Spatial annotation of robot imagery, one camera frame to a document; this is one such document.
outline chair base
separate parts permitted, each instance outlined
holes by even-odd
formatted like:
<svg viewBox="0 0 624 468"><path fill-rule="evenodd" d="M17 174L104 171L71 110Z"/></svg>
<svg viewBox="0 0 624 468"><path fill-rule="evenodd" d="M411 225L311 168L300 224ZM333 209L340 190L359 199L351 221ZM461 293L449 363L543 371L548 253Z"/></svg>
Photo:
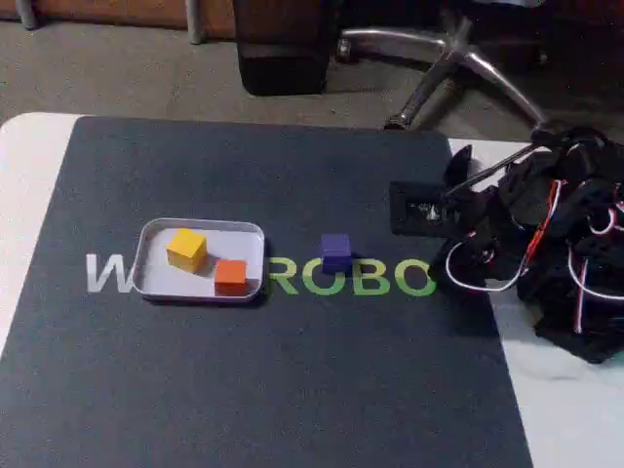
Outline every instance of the chair base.
<svg viewBox="0 0 624 468"><path fill-rule="evenodd" d="M459 66L469 68L501 90L535 125L546 122L542 109L496 68L477 46L469 43L472 27L473 23L464 17L457 26L448 24L446 34L382 27L345 29L338 41L336 56L341 61L348 61L354 52L368 52L432 62L403 109L390 116L384 129L408 129L425 102Z"/></svg>

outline white table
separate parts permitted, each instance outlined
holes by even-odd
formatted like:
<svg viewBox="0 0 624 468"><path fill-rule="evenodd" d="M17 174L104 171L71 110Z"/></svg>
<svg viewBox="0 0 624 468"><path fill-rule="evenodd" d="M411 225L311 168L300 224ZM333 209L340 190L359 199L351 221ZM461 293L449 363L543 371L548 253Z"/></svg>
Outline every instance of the white table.
<svg viewBox="0 0 624 468"><path fill-rule="evenodd" d="M79 117L24 114L0 129L0 350ZM450 146L456 151L469 143L482 167L524 146L466 139ZM493 294L491 301L534 465L621 465L624 356L588 365L534 336L531 314L515 291Z"/></svg>

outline orange cube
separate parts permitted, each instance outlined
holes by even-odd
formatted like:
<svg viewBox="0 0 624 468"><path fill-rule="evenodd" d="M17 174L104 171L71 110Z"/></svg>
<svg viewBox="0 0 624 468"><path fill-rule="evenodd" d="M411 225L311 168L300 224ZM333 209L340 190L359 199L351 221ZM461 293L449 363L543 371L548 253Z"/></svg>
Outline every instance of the orange cube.
<svg viewBox="0 0 624 468"><path fill-rule="evenodd" d="M219 260L214 274L214 289L223 295L247 294L247 263L243 260Z"/></svg>

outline metal tray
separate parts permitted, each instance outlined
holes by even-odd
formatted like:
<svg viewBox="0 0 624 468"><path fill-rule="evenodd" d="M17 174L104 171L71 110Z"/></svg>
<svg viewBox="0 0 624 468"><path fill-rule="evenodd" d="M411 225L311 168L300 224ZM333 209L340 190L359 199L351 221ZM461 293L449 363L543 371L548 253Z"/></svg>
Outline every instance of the metal tray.
<svg viewBox="0 0 624 468"><path fill-rule="evenodd" d="M180 228L206 236L208 260L196 273L180 270L167 261L167 245ZM247 262L247 295L215 292L215 266L222 258ZM135 289L147 299L247 302L262 287L263 269L264 233L255 224L161 217L141 230L132 280Z"/></svg>

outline chair wheel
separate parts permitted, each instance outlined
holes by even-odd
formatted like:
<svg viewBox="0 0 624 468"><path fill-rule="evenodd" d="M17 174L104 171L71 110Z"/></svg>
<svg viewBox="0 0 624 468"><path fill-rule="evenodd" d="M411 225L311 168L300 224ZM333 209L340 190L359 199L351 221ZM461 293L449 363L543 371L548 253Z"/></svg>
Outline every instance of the chair wheel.
<svg viewBox="0 0 624 468"><path fill-rule="evenodd" d="M409 130L410 126L406 125L400 117L392 116L386 121L383 130Z"/></svg>
<svg viewBox="0 0 624 468"><path fill-rule="evenodd" d="M339 63L354 63L357 60L351 54L351 41L340 39L335 50L335 61Z"/></svg>

